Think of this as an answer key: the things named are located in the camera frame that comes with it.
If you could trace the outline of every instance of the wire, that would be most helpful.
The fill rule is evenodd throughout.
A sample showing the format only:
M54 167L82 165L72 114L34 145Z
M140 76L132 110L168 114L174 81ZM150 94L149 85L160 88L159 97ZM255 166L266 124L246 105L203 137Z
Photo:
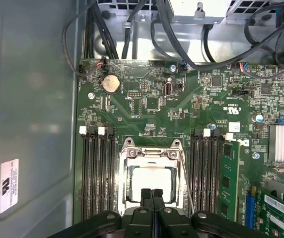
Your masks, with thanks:
M223 62L208 64L208 65L197 65L194 62L192 62L192 60L186 54L186 52L182 48L181 44L179 43L178 39L176 38L176 36L175 36L175 34L172 30L171 24L168 21L164 1L163 0L156 0L156 4L157 4L157 9L158 9L158 12L159 12L160 19L161 19L161 23L163 25L163 28L164 28L164 30L165 30L168 38L169 38L169 41L171 42L171 44L173 46L173 48L181 56L181 58L184 59L185 62L195 70L209 71L209 70L214 70L214 69L226 66L228 64L240 61L240 60L248 57L252 53L255 53L258 49L260 49L262 46L267 44L271 39L273 39L275 36L277 36L278 34L280 34L284 30L284 24L283 24L276 31L274 31L269 36L267 36L265 39L263 39L259 44L255 45L254 47L250 48L249 50L247 50L247 51L241 53L240 55L237 55L237 56L235 56L231 59L225 60Z
M182 60L180 60L180 59L177 59L177 58L175 58L175 57L173 57L173 56L170 56L167 52L165 52L165 50L163 50L163 49L157 44L157 42L156 42L156 40L155 40L155 27L154 27L154 25L155 25L156 23L160 23L160 21L155 20L155 21L152 21L152 22L151 22L151 40L152 40L152 43L153 43L154 48L155 48L160 54L162 54L163 56L165 56L165 57L168 58L169 60L174 61L174 62L178 62L178 63L180 63L180 64L184 64L184 63L185 63L184 61L182 61Z
M64 50L64 56L67 60L67 64L69 65L69 67L71 68L71 70L78 76L80 77L89 77L97 68L98 66L96 67L93 67L88 73L79 73L78 70L75 69L75 67L73 66L72 64L72 61L71 61L71 58L70 58L70 55L68 53L68 48L67 48L67 41L66 41L66 35L67 35L67 30L69 28L69 26L76 20L78 19L79 17L81 17L82 15L84 15L87 10L89 8L91 8L91 6L95 3L96 1L95 0L91 0L89 2L89 4L85 7L85 10L79 12L76 16L74 16L67 24L66 26L63 28L63 33L62 33L62 44L63 44L63 50Z
M83 47L83 57L85 59L93 59L94 53L94 20L93 14L88 10L86 14L86 27L84 34L84 47Z
M210 30L212 30L212 28L213 28L213 25L203 26L203 30L204 30L203 45L204 45L204 51L205 51L207 58L209 59L210 62L215 63L216 61L213 59L213 56L211 55L211 52L209 51L209 48L208 48L208 33L210 32Z
M99 9L97 2L92 6L92 12L94 14L94 19L95 19L97 27L99 29L101 38L103 39L103 35L105 36L106 42L104 40L102 40L102 42L103 42L104 46L106 47L106 50L107 50L107 48L110 48L111 57L108 55L109 58L118 59L119 56L118 56L118 53L117 53L116 46L114 44L111 33L110 33L110 31L109 31L109 29L106 25L106 22L103 19L102 13Z
M140 0L136 7L133 9L131 14L128 17L127 22L132 23L134 16L142 9L142 7L146 4L148 0ZM131 29L126 28L124 33L124 46L122 50L121 59L125 60L128 56L129 44L130 44L130 37L131 37Z
M277 64L281 67L284 68L284 64L280 62L279 60L279 56L278 56L278 50L279 50L279 45L282 39L282 33L279 34L278 38L277 38L277 42L276 42L276 47L275 47L275 57L276 57L276 62Z
M256 46L258 45L260 42L257 41L252 35L251 35L251 32L250 32L250 29L249 29L249 26L252 22L252 20L255 18L256 15L260 14L260 13L263 13L265 11L270 11L270 10L275 10L279 7L283 7L284 4L274 4L274 5L270 5L270 6L267 6L267 7L264 7L258 11L256 11L255 13L253 13L249 19L246 21L246 24L245 24L245 27L244 27L244 34L245 34L245 37L247 39L247 41L252 45L252 46ZM269 46L262 46L261 47L262 50L268 52L274 59L274 62L276 62L276 58L275 58L275 51L269 47Z

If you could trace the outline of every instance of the chip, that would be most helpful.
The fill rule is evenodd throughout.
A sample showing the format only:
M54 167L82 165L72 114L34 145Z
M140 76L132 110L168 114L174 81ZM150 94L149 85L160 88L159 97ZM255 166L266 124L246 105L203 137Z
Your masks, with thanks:
M225 216L227 216L227 214L228 214L228 206L226 204L224 204L224 203L221 204L221 212Z
M231 156L231 153L232 153L232 146L225 144L223 147L223 154L227 156Z
M229 188L229 181L230 181L230 179L224 176L222 178L222 185L226 188Z
M214 75L212 76L212 86L213 87L221 87L221 76L220 75Z
M193 104L193 109L194 110L199 110L201 108L201 104L199 104L199 103L194 103Z
M261 84L261 94L271 94L271 87L269 83Z

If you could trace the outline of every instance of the mounting screw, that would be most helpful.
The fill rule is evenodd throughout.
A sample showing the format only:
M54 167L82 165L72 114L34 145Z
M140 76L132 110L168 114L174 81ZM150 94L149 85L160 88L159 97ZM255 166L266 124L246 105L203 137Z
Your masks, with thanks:
M88 93L88 98L89 98L90 100L94 99L94 93Z
M199 213L197 216L198 216L199 218L202 218L202 219L206 219L206 218L207 218L207 215L204 214L204 213Z
M145 22L145 21L146 21L146 16L145 16L144 14L142 14L142 15L140 16L140 21L141 21L141 22Z
M170 66L170 71L171 71L172 73L175 73L175 72L176 72L176 69L177 69L176 65L172 64L172 65Z
M171 151L171 152L168 153L168 157L176 158L177 157L177 153L175 151Z
M173 210L170 209L170 208L165 208L165 209L164 209L164 212L165 212L165 213L171 213L172 211L173 211Z
M135 149L130 149L128 153L130 157L135 157L137 155L137 152Z
M260 159L260 154L259 154L259 153L254 153L254 154L253 154L253 158L254 158L255 160Z

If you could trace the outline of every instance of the integrated circuit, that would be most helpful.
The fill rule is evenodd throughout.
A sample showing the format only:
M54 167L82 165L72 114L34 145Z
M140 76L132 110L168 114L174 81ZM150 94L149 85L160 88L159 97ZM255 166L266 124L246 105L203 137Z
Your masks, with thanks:
M270 95L271 94L272 85L269 83L261 84L261 94L262 95Z
M223 148L223 154L231 156L231 153L232 153L232 145L225 144Z
M222 86L222 77L220 75L212 76L212 87L221 87Z

